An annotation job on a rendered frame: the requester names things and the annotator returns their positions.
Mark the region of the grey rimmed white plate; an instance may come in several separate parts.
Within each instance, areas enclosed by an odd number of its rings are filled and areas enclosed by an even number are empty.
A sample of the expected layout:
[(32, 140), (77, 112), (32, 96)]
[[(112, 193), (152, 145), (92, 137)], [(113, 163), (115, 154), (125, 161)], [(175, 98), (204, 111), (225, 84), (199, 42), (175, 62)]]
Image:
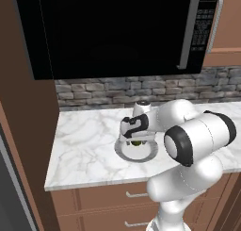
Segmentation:
[(134, 146), (132, 143), (126, 145), (126, 142), (116, 140), (114, 149), (116, 154), (123, 160), (144, 163), (154, 159), (158, 153), (158, 144), (155, 140), (147, 141), (145, 145)]

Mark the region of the brown wall cupboard door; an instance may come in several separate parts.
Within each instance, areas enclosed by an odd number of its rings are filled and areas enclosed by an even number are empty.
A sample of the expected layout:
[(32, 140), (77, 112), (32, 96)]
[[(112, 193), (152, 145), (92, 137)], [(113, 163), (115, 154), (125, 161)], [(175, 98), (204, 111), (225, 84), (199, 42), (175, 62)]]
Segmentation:
[(241, 0), (224, 0), (213, 49), (203, 66), (241, 66)]

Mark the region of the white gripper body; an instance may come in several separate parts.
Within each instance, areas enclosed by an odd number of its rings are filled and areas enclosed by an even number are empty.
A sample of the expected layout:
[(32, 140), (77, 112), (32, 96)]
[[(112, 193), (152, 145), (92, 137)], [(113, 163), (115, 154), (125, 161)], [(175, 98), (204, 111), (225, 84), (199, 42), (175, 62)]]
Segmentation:
[(150, 132), (150, 131), (140, 131), (136, 132), (132, 135), (131, 138), (126, 138), (122, 134), (119, 136), (119, 141), (120, 142), (127, 142), (127, 141), (135, 141), (135, 140), (141, 140), (141, 143), (146, 140), (146, 141), (152, 141), (155, 139), (155, 133)]

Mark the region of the brown tall cabinet panel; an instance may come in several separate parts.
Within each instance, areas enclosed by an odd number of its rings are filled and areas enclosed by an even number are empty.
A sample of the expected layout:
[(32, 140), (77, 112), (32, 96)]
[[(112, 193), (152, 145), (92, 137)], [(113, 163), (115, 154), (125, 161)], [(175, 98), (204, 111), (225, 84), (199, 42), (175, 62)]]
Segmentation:
[(0, 0), (0, 124), (40, 231), (60, 231), (44, 190), (58, 114), (55, 82), (31, 75), (16, 0)]

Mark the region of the grey fridge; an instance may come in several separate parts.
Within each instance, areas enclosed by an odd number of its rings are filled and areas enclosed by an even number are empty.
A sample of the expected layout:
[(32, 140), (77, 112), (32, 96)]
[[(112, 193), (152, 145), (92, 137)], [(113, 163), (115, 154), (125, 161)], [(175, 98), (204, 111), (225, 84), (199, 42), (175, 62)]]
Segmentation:
[(39, 231), (0, 124), (0, 231)]

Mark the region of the black microwave oven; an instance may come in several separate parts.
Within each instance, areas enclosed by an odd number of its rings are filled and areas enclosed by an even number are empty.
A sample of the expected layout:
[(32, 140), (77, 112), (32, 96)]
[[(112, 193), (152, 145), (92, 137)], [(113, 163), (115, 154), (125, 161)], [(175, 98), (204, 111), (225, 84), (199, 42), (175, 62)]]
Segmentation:
[(37, 80), (197, 74), (217, 0), (200, 0), (180, 70), (190, 0), (16, 0)]

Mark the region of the brown drawer front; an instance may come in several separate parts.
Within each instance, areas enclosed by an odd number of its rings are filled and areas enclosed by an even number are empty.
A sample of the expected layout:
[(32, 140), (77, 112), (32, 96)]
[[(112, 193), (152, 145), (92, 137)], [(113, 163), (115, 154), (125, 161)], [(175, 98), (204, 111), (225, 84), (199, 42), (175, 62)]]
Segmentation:
[[(85, 231), (145, 231), (155, 217), (158, 206), (141, 206), (126, 209), (112, 209), (92, 213), (83, 217)], [(126, 227), (124, 222), (142, 223), (138, 227)]]
[(84, 210), (139, 205), (153, 202), (149, 196), (128, 198), (125, 194), (126, 191), (129, 191), (130, 193), (147, 193), (146, 183), (138, 182), (78, 189), (76, 191), (77, 204), (82, 210)]

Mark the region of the brown base cupboard door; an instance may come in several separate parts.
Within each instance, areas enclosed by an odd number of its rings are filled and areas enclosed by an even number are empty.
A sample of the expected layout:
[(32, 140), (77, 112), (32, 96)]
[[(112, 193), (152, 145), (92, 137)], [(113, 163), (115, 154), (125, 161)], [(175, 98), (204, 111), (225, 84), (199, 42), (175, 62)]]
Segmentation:
[(241, 173), (231, 173), (206, 231), (241, 231)]

